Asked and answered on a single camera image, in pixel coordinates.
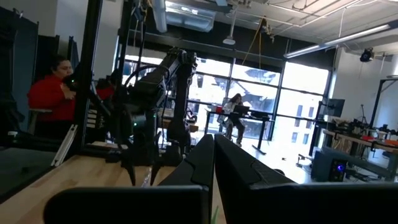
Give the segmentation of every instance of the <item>ceiling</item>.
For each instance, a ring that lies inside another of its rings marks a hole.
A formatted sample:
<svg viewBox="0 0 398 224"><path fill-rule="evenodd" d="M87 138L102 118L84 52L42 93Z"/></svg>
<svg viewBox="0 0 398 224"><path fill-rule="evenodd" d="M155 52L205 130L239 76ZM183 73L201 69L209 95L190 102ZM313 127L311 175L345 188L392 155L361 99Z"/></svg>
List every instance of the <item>ceiling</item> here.
<svg viewBox="0 0 398 224"><path fill-rule="evenodd" d="M344 37L398 20L398 2L390 0L254 0L251 1L249 7L236 4L238 0L228 2L238 7L236 26L257 29L258 22L264 16L268 25L272 27L274 35L314 43L337 39L339 35ZM232 23L232 20L233 13L218 13L216 17L216 21L227 24ZM389 34L391 35L390 42L378 40L372 43L375 39L367 39L366 44L362 45L374 47L378 52L386 51L396 54L398 53L396 43L398 30ZM353 51L363 50L361 42L362 40L358 40L347 47Z"/></svg>

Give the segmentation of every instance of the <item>person sitting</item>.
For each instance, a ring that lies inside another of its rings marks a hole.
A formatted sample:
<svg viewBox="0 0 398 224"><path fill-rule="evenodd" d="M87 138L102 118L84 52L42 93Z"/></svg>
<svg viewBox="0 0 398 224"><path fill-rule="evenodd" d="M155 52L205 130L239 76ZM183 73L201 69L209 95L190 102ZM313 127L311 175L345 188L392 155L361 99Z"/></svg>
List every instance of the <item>person sitting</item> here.
<svg viewBox="0 0 398 224"><path fill-rule="evenodd" d="M232 97L223 107L225 113L232 113L235 109L236 105L243 105L242 103L242 96L237 93ZM236 144L239 147L242 147L242 139L244 133L244 125L242 124L241 120L237 117L231 116L225 122L226 124L226 134L225 136L231 140L232 139L232 130L234 126L238 129L238 138L236 139Z"/></svg>
<svg viewBox="0 0 398 224"><path fill-rule="evenodd" d="M50 62L51 75L33 84L28 93L31 109L51 110L38 114L35 135L63 139L73 123L76 92L71 91L62 80L73 73L69 60L57 55ZM97 95L105 100L114 93L113 86L97 89Z"/></svg>

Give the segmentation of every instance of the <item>fluorescent light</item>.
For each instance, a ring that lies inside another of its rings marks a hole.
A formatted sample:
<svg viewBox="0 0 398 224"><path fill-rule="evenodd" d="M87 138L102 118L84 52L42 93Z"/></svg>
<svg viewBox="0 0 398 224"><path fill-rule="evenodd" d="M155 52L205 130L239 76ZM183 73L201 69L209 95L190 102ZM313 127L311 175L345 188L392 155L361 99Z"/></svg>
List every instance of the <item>fluorescent light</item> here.
<svg viewBox="0 0 398 224"><path fill-rule="evenodd" d="M387 31L389 29L395 29L395 28L398 28L398 21L393 21L393 22L390 22L388 24L384 24L382 26L373 27L373 28L370 28L370 29L367 29L367 30L364 30L364 31L361 31L361 32L358 32L358 33L355 33L355 34L351 34L351 35L348 35L348 36L345 36L345 37L341 37L341 38L336 39L336 40L328 41L328 42L323 43L323 44L314 45L314 46L311 46L311 47L306 47L306 48L301 49L301 50L296 50L294 52L284 54L284 57L285 58L294 58L294 57L297 57L297 56L300 56L300 55L303 55L303 54L308 54L308 53L316 52L318 50L327 49L329 47L333 47L333 46L338 45L338 44L343 44L343 43L345 43L347 41L358 39L358 38L361 38L361 37L364 37L364 36L367 36L367 35L370 35L370 34L376 34L378 32Z"/></svg>

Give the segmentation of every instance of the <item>computer monitor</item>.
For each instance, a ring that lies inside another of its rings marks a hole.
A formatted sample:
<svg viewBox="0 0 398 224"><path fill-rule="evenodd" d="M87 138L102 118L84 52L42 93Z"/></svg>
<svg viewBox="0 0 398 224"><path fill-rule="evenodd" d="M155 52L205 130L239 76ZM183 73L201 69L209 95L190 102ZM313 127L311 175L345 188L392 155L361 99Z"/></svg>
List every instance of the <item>computer monitor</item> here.
<svg viewBox="0 0 398 224"><path fill-rule="evenodd" d="M342 99L324 99L322 100L321 115L340 117L343 112L344 103Z"/></svg>
<svg viewBox="0 0 398 224"><path fill-rule="evenodd" d="M234 108L234 113L238 114L247 114L250 110L250 107L243 105L236 105Z"/></svg>

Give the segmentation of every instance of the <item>table leg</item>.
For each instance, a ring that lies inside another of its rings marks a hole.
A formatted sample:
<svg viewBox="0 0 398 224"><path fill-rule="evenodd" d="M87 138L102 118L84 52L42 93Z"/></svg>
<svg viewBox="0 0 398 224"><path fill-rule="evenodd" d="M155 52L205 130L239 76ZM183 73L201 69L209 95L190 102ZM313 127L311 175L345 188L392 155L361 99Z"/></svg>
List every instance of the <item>table leg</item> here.
<svg viewBox="0 0 398 224"><path fill-rule="evenodd" d="M255 145L252 145L253 148L255 148L257 151L259 151L263 155L266 154L265 152L261 151L262 137L264 136L264 129L265 128L266 128L266 121L263 119L262 123L261 123L261 131L260 131L259 142L257 144L257 147Z"/></svg>
<svg viewBox="0 0 398 224"><path fill-rule="evenodd" d="M397 167L398 167L398 155L391 154L387 170L390 172L390 176L386 177L386 181L394 181L396 174L397 174Z"/></svg>
<svg viewBox="0 0 398 224"><path fill-rule="evenodd" d="M209 128L209 121L210 121L210 113L207 113L206 125L205 125L205 134L207 134L207 129Z"/></svg>

